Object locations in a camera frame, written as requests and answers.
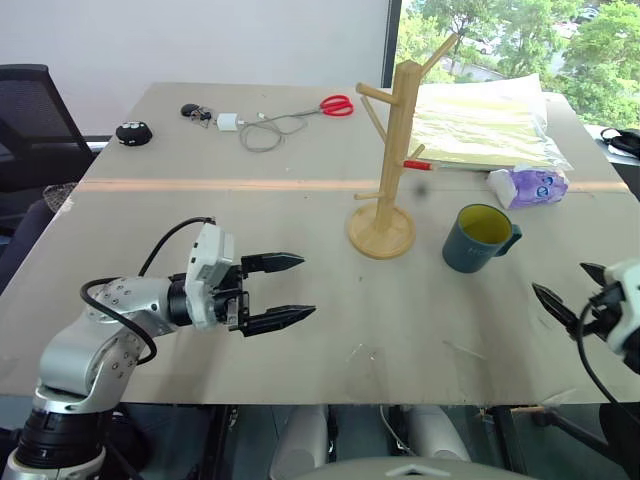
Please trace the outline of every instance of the mug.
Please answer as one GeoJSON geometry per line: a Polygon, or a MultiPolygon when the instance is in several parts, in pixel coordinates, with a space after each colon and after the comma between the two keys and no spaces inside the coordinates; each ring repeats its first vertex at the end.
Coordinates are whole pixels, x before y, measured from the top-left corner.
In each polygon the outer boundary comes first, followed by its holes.
{"type": "Polygon", "coordinates": [[[522,238],[518,225],[497,208],[467,205],[458,213],[442,248],[445,262],[458,272],[473,273],[491,258],[501,257],[522,238]]]}

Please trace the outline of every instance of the white wall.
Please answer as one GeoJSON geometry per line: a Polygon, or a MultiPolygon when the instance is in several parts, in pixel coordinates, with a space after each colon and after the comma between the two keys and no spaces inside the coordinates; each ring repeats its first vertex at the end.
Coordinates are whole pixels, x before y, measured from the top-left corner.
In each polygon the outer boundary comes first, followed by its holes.
{"type": "Polygon", "coordinates": [[[379,86],[389,0],[0,0],[0,64],[44,63],[84,134],[154,81],[379,86]]]}

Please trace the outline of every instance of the white tabletop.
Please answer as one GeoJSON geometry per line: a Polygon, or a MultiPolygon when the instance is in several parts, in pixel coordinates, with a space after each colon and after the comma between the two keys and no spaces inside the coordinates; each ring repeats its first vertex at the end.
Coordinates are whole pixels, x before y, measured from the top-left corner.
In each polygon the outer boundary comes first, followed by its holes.
{"type": "MultiPolygon", "coordinates": [[[[252,119],[307,109],[353,89],[159,84],[128,120],[154,132],[146,146],[111,143],[45,231],[0,297],[0,393],[28,395],[39,356],[82,309],[87,280],[133,275],[172,225],[215,215],[240,255],[290,251],[306,262],[247,281],[252,313],[312,304],[283,331],[245,339],[191,327],[157,339],[159,355],[136,369],[125,401],[167,403],[512,404],[602,401],[575,344],[539,305],[531,282],[577,310],[596,286],[581,261],[638,256],[639,209],[564,99],[550,97],[549,133],[576,170],[559,204],[509,212],[524,238],[473,275],[449,269],[441,247],[466,204],[497,205],[481,173],[409,172],[398,204],[415,222],[414,247],[376,261],[349,243],[345,225],[375,190],[382,144],[364,109],[313,117],[270,153],[242,150],[232,133],[181,118],[184,103],[252,119]],[[415,194],[424,184],[427,195],[415,194]]],[[[185,270],[197,227],[179,233],[150,275],[185,270]]],[[[598,339],[594,369],[621,400],[640,381],[598,339]]]]}

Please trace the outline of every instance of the mug handle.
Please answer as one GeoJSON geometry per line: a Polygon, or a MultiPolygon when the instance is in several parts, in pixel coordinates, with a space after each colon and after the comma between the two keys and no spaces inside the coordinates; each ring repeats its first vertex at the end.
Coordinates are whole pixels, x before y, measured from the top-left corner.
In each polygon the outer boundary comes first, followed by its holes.
{"type": "Polygon", "coordinates": [[[503,256],[505,253],[509,251],[509,249],[513,246],[514,243],[516,243],[518,240],[522,238],[522,230],[520,230],[520,227],[518,225],[512,225],[512,229],[513,230],[511,233],[511,238],[507,240],[507,243],[505,243],[500,250],[498,250],[498,252],[494,255],[494,257],[503,256]]]}

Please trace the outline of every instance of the scissor handle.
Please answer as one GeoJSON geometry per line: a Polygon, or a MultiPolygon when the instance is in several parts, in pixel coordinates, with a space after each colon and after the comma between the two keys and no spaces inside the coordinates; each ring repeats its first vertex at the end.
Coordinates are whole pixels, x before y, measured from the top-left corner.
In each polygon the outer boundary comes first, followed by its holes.
{"type": "Polygon", "coordinates": [[[353,104],[346,95],[331,95],[320,103],[320,109],[331,117],[346,117],[353,113],[353,104]]]}

